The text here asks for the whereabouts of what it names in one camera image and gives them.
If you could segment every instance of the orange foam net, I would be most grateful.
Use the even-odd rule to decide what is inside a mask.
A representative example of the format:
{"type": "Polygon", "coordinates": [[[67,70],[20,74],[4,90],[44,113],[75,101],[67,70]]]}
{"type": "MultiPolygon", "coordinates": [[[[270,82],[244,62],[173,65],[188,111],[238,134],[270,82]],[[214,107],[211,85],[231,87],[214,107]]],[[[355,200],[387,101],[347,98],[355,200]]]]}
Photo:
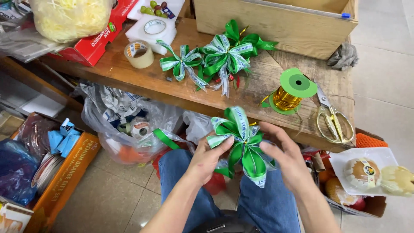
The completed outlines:
{"type": "Polygon", "coordinates": [[[388,147],[388,144],[384,141],[372,138],[362,133],[356,134],[356,147],[357,148],[366,148],[366,147],[388,147]]]}

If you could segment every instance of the green spool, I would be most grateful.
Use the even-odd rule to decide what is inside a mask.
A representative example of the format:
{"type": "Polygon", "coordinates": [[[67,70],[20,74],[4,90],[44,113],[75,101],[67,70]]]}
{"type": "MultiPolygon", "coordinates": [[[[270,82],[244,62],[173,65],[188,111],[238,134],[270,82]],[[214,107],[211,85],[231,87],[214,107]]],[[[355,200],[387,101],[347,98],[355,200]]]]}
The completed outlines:
{"type": "MultiPolygon", "coordinates": [[[[280,85],[287,93],[299,98],[309,98],[318,92],[318,86],[303,75],[298,68],[285,70],[280,76],[280,85]]],[[[284,111],[278,108],[273,102],[276,90],[269,96],[269,103],[274,111],[283,115],[292,115],[299,111],[301,103],[292,110],[284,111]]]]}

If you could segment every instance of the scissor blade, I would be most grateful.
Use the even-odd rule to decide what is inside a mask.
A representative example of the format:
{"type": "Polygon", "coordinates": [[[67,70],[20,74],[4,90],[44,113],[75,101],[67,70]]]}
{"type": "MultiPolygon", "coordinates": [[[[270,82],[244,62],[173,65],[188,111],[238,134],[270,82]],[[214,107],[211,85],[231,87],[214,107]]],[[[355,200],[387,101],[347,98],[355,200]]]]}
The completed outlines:
{"type": "Polygon", "coordinates": [[[328,97],[326,97],[325,93],[323,93],[322,89],[320,88],[319,84],[318,85],[318,99],[321,105],[325,106],[325,107],[330,107],[331,104],[329,103],[328,97]]]}

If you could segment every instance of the gold scissors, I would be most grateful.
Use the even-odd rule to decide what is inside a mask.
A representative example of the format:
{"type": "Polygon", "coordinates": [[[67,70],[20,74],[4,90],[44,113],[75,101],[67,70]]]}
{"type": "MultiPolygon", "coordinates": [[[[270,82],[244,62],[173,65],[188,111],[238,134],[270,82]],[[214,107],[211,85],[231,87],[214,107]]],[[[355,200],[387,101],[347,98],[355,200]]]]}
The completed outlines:
{"type": "Polygon", "coordinates": [[[326,140],[332,142],[332,143],[347,143],[350,142],[354,136],[355,136],[355,131],[354,128],[352,127],[351,122],[349,121],[349,119],[341,112],[337,111],[336,108],[334,108],[328,101],[328,98],[326,97],[326,95],[323,93],[322,89],[320,88],[320,86],[318,85],[318,99],[320,102],[320,106],[318,109],[318,115],[316,116],[316,125],[318,126],[319,132],[322,135],[322,137],[324,137],[326,140]],[[342,134],[342,128],[341,125],[339,124],[337,115],[340,114],[342,115],[345,119],[346,119],[346,124],[347,126],[349,126],[349,128],[352,129],[352,136],[350,139],[345,139],[344,135],[342,134]],[[320,116],[323,116],[325,119],[326,124],[328,125],[329,130],[331,131],[331,134],[333,135],[333,139],[331,137],[328,137],[326,135],[323,134],[322,130],[320,129],[320,116]]]}

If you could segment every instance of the hand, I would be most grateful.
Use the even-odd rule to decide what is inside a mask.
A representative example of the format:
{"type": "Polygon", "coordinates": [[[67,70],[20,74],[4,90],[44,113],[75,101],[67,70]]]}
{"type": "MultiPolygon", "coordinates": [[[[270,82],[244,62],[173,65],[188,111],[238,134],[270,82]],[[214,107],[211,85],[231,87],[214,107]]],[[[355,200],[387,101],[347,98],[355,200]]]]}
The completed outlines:
{"type": "Polygon", "coordinates": [[[262,141],[260,149],[268,156],[274,158],[280,165],[283,182],[293,194],[306,192],[309,187],[313,187],[315,182],[306,167],[299,146],[286,134],[286,132],[275,125],[267,122],[259,122],[260,130],[276,136],[282,143],[283,151],[277,146],[262,141]]]}
{"type": "Polygon", "coordinates": [[[192,180],[196,180],[205,185],[213,176],[213,171],[219,161],[219,157],[226,152],[234,143],[234,136],[224,140],[219,146],[211,149],[207,143],[207,136],[215,135],[214,131],[207,134],[198,141],[198,147],[195,150],[190,165],[185,172],[192,180]]]}

